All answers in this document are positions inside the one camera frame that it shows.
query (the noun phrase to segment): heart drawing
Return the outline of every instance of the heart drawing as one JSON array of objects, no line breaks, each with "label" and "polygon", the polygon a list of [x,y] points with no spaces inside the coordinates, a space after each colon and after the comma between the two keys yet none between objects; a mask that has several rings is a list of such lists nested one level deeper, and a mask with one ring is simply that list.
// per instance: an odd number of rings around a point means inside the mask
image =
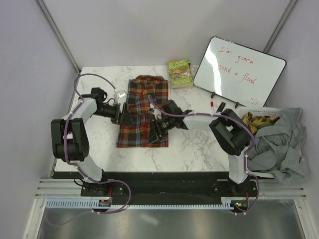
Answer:
[{"label": "heart drawing", "polygon": [[250,100],[251,100],[252,104],[254,104],[254,105],[258,104],[258,99],[250,98]]}]

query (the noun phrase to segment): gray cloth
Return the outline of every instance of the gray cloth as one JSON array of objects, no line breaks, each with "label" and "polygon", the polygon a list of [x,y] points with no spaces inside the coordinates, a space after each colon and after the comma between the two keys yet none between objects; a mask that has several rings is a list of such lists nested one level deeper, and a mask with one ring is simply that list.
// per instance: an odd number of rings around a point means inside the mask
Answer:
[{"label": "gray cloth", "polygon": [[257,131],[256,146],[248,153],[251,171],[270,172],[281,184],[300,183],[308,176],[308,163],[301,154],[307,131],[299,118],[300,108],[280,111],[280,119]]}]

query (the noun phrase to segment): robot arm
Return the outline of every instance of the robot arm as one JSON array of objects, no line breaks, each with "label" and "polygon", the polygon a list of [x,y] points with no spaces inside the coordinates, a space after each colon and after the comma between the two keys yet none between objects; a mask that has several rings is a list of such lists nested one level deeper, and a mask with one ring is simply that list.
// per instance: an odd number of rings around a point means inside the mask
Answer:
[{"label": "robot arm", "polygon": [[[126,96],[125,92],[120,92],[116,99]],[[126,103],[123,103],[123,110],[120,104],[109,105],[104,103],[107,93],[100,88],[92,88],[91,94],[82,95],[83,103],[79,102],[75,109],[78,110],[70,118],[68,125],[67,153],[71,165],[78,167],[79,172],[84,178],[100,181],[103,170],[98,167],[89,155],[89,140],[85,131],[84,124],[92,115],[103,116],[111,119],[112,123],[134,126],[135,123],[130,116]],[[62,119],[54,119],[51,122],[51,136],[53,155],[66,162],[64,156],[64,129],[69,115]]]},{"label": "robot arm", "polygon": [[[190,110],[183,112],[173,100],[167,101],[162,108],[171,115],[187,115],[191,112]],[[242,120],[231,109],[226,109],[221,114],[243,124]],[[246,159],[244,158],[244,152],[250,144],[250,135],[234,121],[222,117],[214,118],[201,115],[191,117],[164,116],[160,120],[153,117],[149,143],[166,137],[168,135],[167,131],[174,127],[212,131],[220,147],[228,154],[229,178],[237,185],[243,184],[248,174],[253,173],[247,168]],[[270,173],[254,172],[253,174],[265,178],[274,178]]]},{"label": "robot arm", "polygon": [[[125,92],[120,92],[116,99],[126,96]],[[75,108],[78,110],[70,118],[67,136],[67,155],[69,164],[77,167],[86,181],[90,182],[88,176],[95,181],[101,181],[103,170],[98,167],[89,155],[89,141],[85,131],[84,124],[92,115],[98,115],[111,119],[114,124],[135,126],[135,122],[130,116],[126,103],[123,103],[123,109],[120,110],[120,104],[109,105],[104,103],[107,93],[100,88],[92,88],[91,94],[82,95],[83,103],[79,102]],[[191,110],[182,111],[173,100],[169,100],[162,107],[166,113],[172,115],[187,115]],[[241,119],[230,109],[221,113],[224,116],[231,117],[236,121]],[[66,120],[70,115],[62,119],[54,119],[51,122],[52,149],[56,158],[66,162],[64,156],[64,129]],[[201,129],[212,131],[221,146],[228,154],[229,159],[229,178],[240,185],[247,179],[250,172],[244,166],[244,151],[250,143],[249,134],[235,122],[224,118],[211,118],[205,116],[192,117],[171,117],[163,116],[162,119],[156,119],[151,116],[150,133],[148,143],[156,142],[168,136],[168,130],[172,128],[181,129]],[[272,174],[254,173],[255,175],[273,178]]]}]

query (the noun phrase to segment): metal floor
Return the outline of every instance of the metal floor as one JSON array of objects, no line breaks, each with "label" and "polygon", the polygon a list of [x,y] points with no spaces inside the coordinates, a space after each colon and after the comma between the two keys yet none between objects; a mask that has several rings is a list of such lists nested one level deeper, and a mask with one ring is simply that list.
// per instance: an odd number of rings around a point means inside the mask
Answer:
[{"label": "metal floor", "polygon": [[[88,214],[61,227],[42,222],[38,239],[304,239],[294,203],[259,201],[245,216],[216,210],[126,210]],[[87,210],[46,209],[52,223]]]}]

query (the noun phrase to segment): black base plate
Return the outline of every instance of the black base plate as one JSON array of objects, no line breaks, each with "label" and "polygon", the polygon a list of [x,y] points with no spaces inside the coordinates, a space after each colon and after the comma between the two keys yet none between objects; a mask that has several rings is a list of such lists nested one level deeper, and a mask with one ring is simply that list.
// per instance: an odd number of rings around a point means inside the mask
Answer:
[{"label": "black base plate", "polygon": [[[130,205],[205,205],[221,204],[222,197],[250,197],[257,194],[256,183],[248,182],[238,193],[228,173],[104,173],[109,180],[126,182],[131,188]],[[109,197],[112,187],[112,203],[123,205],[129,191],[122,183],[104,185],[85,183],[83,197]]]}]

